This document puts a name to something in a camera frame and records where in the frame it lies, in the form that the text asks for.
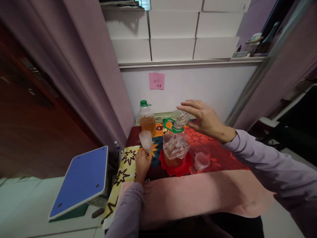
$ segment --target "purple curtain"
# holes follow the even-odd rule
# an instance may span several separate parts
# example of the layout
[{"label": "purple curtain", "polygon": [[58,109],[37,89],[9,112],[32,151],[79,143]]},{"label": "purple curtain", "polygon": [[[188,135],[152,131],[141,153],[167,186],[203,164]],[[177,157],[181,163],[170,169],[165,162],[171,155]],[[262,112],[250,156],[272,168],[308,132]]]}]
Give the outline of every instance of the purple curtain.
[{"label": "purple curtain", "polygon": [[317,67],[317,2],[312,3],[245,105],[234,128],[249,130]]},{"label": "purple curtain", "polygon": [[1,1],[0,16],[104,145],[134,117],[98,0]]}]

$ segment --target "plastic cup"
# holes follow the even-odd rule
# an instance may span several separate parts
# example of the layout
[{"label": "plastic cup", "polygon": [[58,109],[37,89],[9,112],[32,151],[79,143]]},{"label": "plastic cup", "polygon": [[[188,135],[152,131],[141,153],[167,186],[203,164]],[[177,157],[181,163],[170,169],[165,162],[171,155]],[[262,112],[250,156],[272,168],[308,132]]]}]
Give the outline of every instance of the plastic cup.
[{"label": "plastic cup", "polygon": [[141,131],[139,133],[139,138],[140,138],[142,147],[145,149],[146,152],[150,154],[152,152],[152,144],[153,144],[151,132],[148,130]]},{"label": "plastic cup", "polygon": [[197,153],[194,167],[197,171],[202,171],[210,165],[210,159],[204,153]]}]

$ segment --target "lavender long-sleeve shirt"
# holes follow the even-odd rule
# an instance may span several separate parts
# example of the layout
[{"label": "lavender long-sleeve shirt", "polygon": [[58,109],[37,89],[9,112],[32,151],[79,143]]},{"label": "lavender long-sleeve shirt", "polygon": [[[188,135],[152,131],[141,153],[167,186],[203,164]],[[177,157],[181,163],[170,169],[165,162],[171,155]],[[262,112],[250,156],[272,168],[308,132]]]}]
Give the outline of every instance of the lavender long-sleeve shirt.
[{"label": "lavender long-sleeve shirt", "polygon": [[[290,155],[255,141],[247,132],[224,148],[246,164],[261,184],[275,192],[275,199],[290,212],[306,238],[317,237],[317,171]],[[134,183],[124,193],[105,237],[138,237],[143,187]]]}]

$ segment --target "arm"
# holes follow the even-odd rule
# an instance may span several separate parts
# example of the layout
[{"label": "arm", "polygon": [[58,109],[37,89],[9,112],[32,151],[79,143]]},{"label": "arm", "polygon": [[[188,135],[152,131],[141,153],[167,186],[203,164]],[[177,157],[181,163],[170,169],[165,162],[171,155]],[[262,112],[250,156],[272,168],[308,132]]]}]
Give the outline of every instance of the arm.
[{"label": "arm", "polygon": [[135,182],[125,191],[105,238],[138,237],[142,206],[143,186]]},{"label": "arm", "polygon": [[267,190],[277,193],[275,199],[290,212],[305,237],[316,237],[317,171],[255,141],[245,131],[236,132],[224,147],[246,164]]},{"label": "arm", "polygon": [[248,165],[275,199],[291,213],[305,237],[317,237],[317,171],[288,154],[255,141],[245,131],[224,126],[204,102],[188,100],[177,107],[197,117],[194,130],[225,144],[237,159]]},{"label": "arm", "polygon": [[127,189],[117,207],[115,217],[105,236],[107,237],[138,237],[139,220],[143,206],[143,184],[150,168],[152,155],[146,159],[144,150],[135,156],[136,178]]}]

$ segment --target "pink towel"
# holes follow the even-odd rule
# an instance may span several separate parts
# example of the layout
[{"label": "pink towel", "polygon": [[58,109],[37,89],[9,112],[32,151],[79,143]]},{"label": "pink towel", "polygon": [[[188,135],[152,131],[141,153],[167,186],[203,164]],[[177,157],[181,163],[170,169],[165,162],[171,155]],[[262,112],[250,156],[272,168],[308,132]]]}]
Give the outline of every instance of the pink towel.
[{"label": "pink towel", "polygon": [[[123,183],[120,200],[132,183]],[[273,193],[247,170],[158,179],[144,184],[140,229],[155,229],[168,221],[216,212],[254,218],[273,202]]]}]

